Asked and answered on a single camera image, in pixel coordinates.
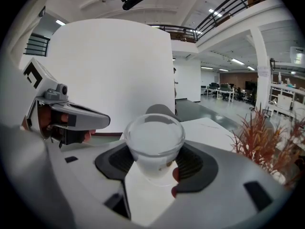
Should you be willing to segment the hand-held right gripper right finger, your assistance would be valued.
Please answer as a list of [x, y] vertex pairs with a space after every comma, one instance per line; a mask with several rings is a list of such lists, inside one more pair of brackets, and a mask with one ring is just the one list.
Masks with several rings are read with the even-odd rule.
[[186, 141], [177, 157], [177, 195], [153, 229], [256, 229], [290, 192], [248, 158]]

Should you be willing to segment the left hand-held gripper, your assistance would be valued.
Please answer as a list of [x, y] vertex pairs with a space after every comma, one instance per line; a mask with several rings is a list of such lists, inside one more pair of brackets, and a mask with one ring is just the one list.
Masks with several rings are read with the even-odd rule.
[[23, 75], [34, 89], [34, 100], [22, 126], [44, 139], [57, 140], [59, 147], [68, 143], [68, 130], [104, 129], [111, 118], [90, 108], [68, 103], [67, 86], [58, 81], [35, 58], [30, 59]]

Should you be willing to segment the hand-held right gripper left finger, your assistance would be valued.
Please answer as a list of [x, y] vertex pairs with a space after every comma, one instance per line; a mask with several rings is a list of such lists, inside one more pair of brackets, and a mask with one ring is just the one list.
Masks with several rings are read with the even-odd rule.
[[0, 127], [0, 160], [13, 189], [43, 224], [55, 229], [131, 229], [77, 179], [55, 144], [19, 127]]

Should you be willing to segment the person's left hand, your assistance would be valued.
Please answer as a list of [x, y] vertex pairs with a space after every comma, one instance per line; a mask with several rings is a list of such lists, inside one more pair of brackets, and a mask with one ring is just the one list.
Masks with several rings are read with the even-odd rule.
[[49, 105], [42, 105], [38, 108], [38, 120], [45, 138], [53, 138], [59, 141], [59, 147], [62, 145], [69, 145], [73, 143], [82, 143], [88, 141], [92, 134], [95, 134], [95, 130], [89, 131], [72, 131], [57, 126], [53, 126], [53, 120], [59, 124], [66, 124], [68, 122], [69, 115], [60, 113], [60, 117], [54, 117], [54, 113]]

